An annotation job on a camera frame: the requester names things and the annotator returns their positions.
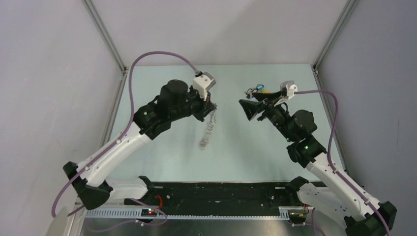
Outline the large metal keyring disc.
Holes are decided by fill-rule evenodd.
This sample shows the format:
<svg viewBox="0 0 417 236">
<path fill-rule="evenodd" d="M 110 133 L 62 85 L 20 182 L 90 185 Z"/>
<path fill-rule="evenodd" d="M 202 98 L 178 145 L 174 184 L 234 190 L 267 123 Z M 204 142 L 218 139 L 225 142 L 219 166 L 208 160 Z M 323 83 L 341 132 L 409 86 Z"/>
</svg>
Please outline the large metal keyring disc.
<svg viewBox="0 0 417 236">
<path fill-rule="evenodd" d="M 216 111 L 217 111 L 217 105 L 214 105 L 214 110 L 210 112 L 209 114 L 209 121 L 206 124 L 206 127 L 204 129 L 204 134 L 202 138 L 199 141 L 199 149 L 205 150 L 210 142 L 210 138 L 212 136 L 214 126 L 216 124 Z"/>
</svg>

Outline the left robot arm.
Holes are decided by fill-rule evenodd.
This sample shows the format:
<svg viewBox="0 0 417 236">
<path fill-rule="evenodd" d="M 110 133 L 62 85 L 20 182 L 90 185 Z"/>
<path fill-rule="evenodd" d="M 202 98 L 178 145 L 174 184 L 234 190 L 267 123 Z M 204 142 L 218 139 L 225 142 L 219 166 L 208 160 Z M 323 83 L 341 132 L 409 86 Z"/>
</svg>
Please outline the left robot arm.
<svg viewBox="0 0 417 236">
<path fill-rule="evenodd" d="M 170 80 L 155 99 L 137 110 L 118 137 L 85 161 L 66 163 L 63 170 L 83 206 L 92 210 L 108 200 L 118 199 L 135 199 L 144 205 L 153 203 L 154 186 L 146 176 L 117 180 L 108 175 L 134 151 L 170 129 L 174 121 L 189 116 L 204 121 L 216 109 L 209 92 L 215 83 L 207 75 L 194 78 L 190 87 L 181 80 Z"/>
</svg>

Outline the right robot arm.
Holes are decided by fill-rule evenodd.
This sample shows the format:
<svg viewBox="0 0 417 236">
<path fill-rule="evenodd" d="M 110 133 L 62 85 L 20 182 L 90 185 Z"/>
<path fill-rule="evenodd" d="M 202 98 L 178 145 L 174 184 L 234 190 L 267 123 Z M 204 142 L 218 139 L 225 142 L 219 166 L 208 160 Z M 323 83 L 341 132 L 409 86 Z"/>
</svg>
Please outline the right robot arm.
<svg viewBox="0 0 417 236">
<path fill-rule="evenodd" d="M 282 90 L 256 93 L 254 100 L 239 104 L 249 120 L 268 119 L 289 142 L 290 159 L 315 175 L 326 186 L 318 190 L 312 183 L 297 177 L 287 186 L 286 200 L 297 206 L 301 202 L 320 211 L 344 228 L 348 236 L 388 236 L 396 217 L 391 202 L 380 202 L 365 191 L 331 157 L 331 147 L 321 145 L 313 136 L 317 129 L 313 114 L 306 110 L 290 115 L 281 104 L 296 95 Z"/>
</svg>

